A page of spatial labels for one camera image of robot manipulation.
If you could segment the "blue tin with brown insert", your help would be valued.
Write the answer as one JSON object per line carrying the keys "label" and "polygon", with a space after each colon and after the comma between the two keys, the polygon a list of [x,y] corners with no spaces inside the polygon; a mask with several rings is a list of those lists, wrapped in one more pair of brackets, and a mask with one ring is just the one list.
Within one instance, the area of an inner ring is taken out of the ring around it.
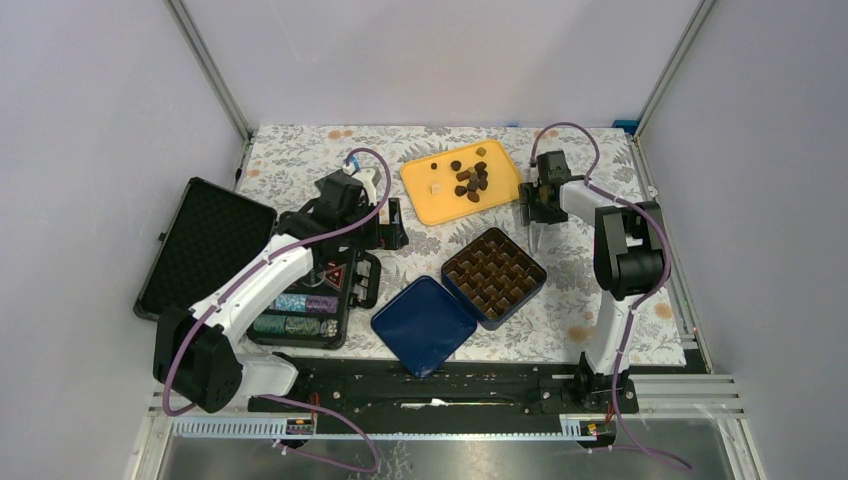
{"label": "blue tin with brown insert", "polygon": [[500,328],[544,286],[546,270],[497,227],[485,230],[441,267],[443,285],[480,326]]}

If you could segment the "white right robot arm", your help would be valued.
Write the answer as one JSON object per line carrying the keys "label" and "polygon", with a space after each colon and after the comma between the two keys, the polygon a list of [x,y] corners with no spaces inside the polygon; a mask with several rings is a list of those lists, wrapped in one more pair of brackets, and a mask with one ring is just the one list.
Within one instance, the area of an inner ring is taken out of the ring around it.
{"label": "white right robot arm", "polygon": [[661,208],[632,203],[572,173],[561,150],[539,155],[538,178],[519,186],[522,223],[562,223],[571,216],[594,228],[593,271],[602,296],[596,334],[571,388],[583,410],[597,412],[623,390],[639,300],[667,274]]}

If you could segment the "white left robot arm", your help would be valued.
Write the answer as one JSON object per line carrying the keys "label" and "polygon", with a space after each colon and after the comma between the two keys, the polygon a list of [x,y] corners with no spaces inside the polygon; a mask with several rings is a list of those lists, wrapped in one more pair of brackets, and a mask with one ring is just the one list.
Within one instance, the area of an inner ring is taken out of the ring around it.
{"label": "white left robot arm", "polygon": [[237,353],[236,343],[287,288],[343,252],[363,255],[365,231],[377,227],[388,192],[376,186],[386,168],[343,168],[319,182],[324,196],[333,188],[366,198],[366,212],[354,222],[306,233],[277,233],[237,275],[188,309],[166,310],[158,320],[154,376],[163,385],[163,411],[179,416],[199,407],[215,413],[237,397],[273,398],[296,411],[309,401],[310,385],[297,367],[277,354]]}

